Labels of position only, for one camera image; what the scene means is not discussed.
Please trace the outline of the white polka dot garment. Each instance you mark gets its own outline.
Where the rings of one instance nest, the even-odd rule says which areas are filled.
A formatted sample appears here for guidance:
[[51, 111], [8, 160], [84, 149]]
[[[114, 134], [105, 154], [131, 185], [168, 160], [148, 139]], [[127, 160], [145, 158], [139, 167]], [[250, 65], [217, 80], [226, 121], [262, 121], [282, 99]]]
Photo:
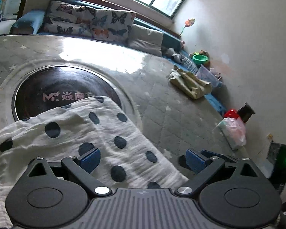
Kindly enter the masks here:
[[176, 189], [187, 180], [110, 98], [86, 98], [0, 130], [0, 228], [12, 226], [5, 200], [31, 160], [59, 162], [94, 148], [101, 160], [92, 175], [112, 189]]

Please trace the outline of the plastic bag with items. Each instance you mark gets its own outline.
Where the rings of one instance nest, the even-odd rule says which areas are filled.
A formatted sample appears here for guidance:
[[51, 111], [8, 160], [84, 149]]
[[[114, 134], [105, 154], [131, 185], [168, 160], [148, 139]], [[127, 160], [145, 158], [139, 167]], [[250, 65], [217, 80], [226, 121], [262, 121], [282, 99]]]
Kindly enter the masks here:
[[246, 145], [245, 124], [236, 110], [226, 112], [218, 127], [232, 150], [240, 149]]

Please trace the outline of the grey star quilted mat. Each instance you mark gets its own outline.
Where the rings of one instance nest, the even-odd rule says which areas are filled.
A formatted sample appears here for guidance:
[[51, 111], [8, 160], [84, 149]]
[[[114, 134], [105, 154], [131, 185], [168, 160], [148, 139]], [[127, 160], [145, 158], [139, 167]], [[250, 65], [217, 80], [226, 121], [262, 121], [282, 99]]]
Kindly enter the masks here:
[[242, 157], [205, 98], [190, 100], [168, 81], [173, 65], [103, 42], [51, 35], [0, 35], [0, 130], [64, 106], [52, 92], [107, 96], [174, 165], [189, 148]]

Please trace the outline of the yellow folded cloth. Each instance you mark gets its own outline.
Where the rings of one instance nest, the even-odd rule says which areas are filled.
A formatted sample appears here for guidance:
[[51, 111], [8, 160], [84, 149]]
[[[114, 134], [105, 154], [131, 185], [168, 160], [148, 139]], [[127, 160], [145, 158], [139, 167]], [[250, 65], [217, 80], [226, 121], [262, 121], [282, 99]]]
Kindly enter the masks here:
[[210, 82], [198, 79], [193, 73], [185, 71], [176, 65], [171, 70], [168, 80], [193, 100], [197, 100], [212, 91]]

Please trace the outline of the clear plastic box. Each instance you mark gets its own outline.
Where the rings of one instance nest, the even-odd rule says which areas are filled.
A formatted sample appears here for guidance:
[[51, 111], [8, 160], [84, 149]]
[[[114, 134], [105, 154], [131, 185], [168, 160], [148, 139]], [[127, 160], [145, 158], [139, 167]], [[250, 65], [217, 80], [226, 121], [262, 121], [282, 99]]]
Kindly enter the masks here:
[[196, 73], [196, 77], [206, 82], [210, 82], [212, 87], [221, 86], [221, 81], [214, 76], [204, 65], [201, 65]]

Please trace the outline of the green toy bowl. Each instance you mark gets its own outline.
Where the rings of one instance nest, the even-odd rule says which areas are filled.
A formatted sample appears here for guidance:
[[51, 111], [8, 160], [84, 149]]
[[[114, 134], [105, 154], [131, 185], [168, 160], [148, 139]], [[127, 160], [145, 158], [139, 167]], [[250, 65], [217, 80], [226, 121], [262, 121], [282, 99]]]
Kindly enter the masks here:
[[203, 54], [196, 54], [192, 56], [192, 60], [196, 65], [204, 65], [209, 62], [209, 58]]

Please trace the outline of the plush toy on sofa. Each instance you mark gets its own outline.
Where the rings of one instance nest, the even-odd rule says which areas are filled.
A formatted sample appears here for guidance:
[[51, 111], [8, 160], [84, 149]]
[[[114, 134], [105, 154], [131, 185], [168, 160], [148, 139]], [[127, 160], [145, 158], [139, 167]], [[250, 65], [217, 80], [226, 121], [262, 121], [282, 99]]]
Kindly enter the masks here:
[[175, 63], [182, 64], [183, 63], [183, 57], [177, 53], [174, 48], [168, 48], [165, 51], [165, 56], [173, 60]]

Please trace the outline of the beige cushion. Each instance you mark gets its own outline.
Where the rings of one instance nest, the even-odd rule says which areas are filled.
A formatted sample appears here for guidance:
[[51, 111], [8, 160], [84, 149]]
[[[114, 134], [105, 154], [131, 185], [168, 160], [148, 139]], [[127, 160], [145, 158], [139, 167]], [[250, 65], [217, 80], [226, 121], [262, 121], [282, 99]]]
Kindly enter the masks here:
[[132, 25], [127, 40], [128, 47], [162, 57], [163, 33], [141, 25]]

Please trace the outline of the butterfly pillow right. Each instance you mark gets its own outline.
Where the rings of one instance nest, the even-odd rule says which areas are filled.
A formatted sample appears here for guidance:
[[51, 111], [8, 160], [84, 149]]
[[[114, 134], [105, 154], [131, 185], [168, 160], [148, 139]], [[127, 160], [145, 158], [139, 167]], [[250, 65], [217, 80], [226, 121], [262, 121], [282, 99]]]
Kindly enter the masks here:
[[92, 36], [96, 40], [125, 43], [135, 18], [134, 11], [96, 9], [90, 23]]

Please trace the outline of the butterfly pillow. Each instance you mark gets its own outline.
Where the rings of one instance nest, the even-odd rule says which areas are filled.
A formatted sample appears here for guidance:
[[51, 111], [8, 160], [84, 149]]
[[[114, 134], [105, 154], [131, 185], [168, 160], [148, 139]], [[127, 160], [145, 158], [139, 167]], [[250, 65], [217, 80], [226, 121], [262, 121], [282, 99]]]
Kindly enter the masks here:
[[134, 11], [96, 9], [90, 23], [92, 36], [96, 40], [125, 43], [135, 18]]
[[93, 38], [91, 26], [95, 17], [96, 9], [93, 7], [53, 0], [45, 14], [43, 31]]

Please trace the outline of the blue sofa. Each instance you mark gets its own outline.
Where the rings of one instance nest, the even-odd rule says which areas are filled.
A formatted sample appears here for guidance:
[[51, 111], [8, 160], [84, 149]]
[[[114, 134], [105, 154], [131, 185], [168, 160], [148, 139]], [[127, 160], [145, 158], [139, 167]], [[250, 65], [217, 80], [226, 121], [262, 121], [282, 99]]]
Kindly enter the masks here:
[[33, 9], [20, 17], [10, 32], [111, 42], [163, 56], [179, 68], [197, 73], [199, 67], [185, 55], [183, 41], [136, 16], [134, 11], [115, 10], [76, 0], [51, 0], [47, 10]]

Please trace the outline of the butterfly pillow left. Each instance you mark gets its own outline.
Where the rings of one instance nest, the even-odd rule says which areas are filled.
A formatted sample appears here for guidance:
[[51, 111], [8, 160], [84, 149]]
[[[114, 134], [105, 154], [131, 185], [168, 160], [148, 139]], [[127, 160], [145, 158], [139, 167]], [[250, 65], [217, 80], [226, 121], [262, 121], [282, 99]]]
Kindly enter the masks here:
[[96, 9], [93, 7], [53, 0], [45, 14], [43, 31], [93, 38], [91, 26], [95, 17]]

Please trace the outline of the flower wall decoration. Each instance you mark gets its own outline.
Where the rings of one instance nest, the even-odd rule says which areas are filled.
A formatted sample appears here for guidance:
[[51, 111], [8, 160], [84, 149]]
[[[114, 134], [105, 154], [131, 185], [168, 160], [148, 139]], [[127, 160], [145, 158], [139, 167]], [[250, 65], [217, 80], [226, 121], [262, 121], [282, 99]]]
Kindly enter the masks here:
[[181, 33], [179, 34], [179, 38], [181, 38], [181, 35], [182, 35], [182, 33], [184, 32], [185, 28], [191, 27], [192, 25], [194, 25], [194, 24], [195, 24], [195, 21], [196, 21], [195, 18], [188, 19], [188, 20], [185, 21], [184, 27], [183, 27]]

